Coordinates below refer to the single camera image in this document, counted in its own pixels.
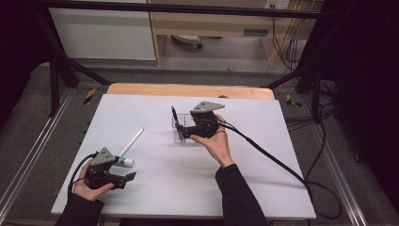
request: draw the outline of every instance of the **hand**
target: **hand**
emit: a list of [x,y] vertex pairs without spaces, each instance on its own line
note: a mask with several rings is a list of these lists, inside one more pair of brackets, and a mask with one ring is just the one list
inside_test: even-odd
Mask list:
[[[88,167],[90,166],[90,163],[92,161],[93,159],[88,161],[86,165],[82,168],[82,170],[80,171],[79,178],[85,178],[86,172],[88,171]],[[92,202],[96,201],[97,198],[99,198],[105,192],[109,191],[114,186],[114,184],[110,183],[98,189],[92,190],[90,187],[86,185],[85,181],[86,179],[77,181],[74,185],[73,193]]]
[[[225,122],[221,116],[216,115],[216,117],[220,122]],[[202,144],[222,168],[234,164],[230,154],[229,141],[225,127],[219,126],[216,133],[211,138],[203,138],[196,135],[192,135],[190,138]]]

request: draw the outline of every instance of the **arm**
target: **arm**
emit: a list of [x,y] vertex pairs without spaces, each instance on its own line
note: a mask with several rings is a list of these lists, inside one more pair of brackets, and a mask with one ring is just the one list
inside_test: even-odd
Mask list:
[[265,226],[261,206],[247,185],[237,165],[220,168],[216,181],[222,192],[223,216],[229,226]]
[[[224,121],[221,116],[216,116],[219,121]],[[216,181],[222,193],[225,225],[266,225],[261,206],[232,160],[225,128],[220,126],[214,136],[209,139],[198,136],[190,138],[202,144],[220,165],[216,173]]]
[[[82,168],[79,178],[84,178],[91,161]],[[56,222],[56,226],[97,225],[104,203],[97,200],[99,196],[111,189],[113,184],[102,186],[96,190],[90,189],[84,180],[79,180],[74,185],[73,194],[68,198],[64,212]]]

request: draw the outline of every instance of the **gray bracket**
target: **gray bracket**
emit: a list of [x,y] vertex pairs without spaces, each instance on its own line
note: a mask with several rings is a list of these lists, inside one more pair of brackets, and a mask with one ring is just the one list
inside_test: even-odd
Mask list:
[[91,162],[91,166],[97,166],[102,163],[115,161],[114,155],[108,151],[105,147],[100,150],[100,152],[96,155],[94,160]]
[[205,113],[205,112],[217,110],[217,109],[220,109],[223,107],[224,107],[224,105],[221,105],[221,104],[202,101],[198,105],[194,106],[194,108],[191,110],[191,112],[192,113]]

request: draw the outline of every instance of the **wrist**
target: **wrist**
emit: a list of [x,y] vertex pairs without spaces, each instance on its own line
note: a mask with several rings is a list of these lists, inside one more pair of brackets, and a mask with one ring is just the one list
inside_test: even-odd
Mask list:
[[81,197],[81,198],[83,198],[83,199],[85,199],[85,200],[87,200],[87,201],[90,201],[90,202],[95,202],[95,201],[97,200],[97,199],[95,199],[93,196],[86,195],[86,194],[84,194],[84,193],[73,192],[73,194],[75,194],[75,195],[77,195],[77,196],[79,196],[79,197]]
[[232,158],[228,158],[228,159],[223,159],[219,162],[220,167],[221,168],[226,168],[232,164],[234,164],[234,162],[232,161]]

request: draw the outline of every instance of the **black sleeve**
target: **black sleeve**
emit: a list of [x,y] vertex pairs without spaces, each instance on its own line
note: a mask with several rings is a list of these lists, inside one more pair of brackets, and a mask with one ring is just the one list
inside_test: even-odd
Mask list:
[[90,226],[97,225],[104,203],[88,201],[72,194],[68,198],[64,212],[56,222],[56,226]]
[[265,226],[261,206],[246,180],[233,164],[216,172],[216,181],[222,192],[224,224],[226,226]]

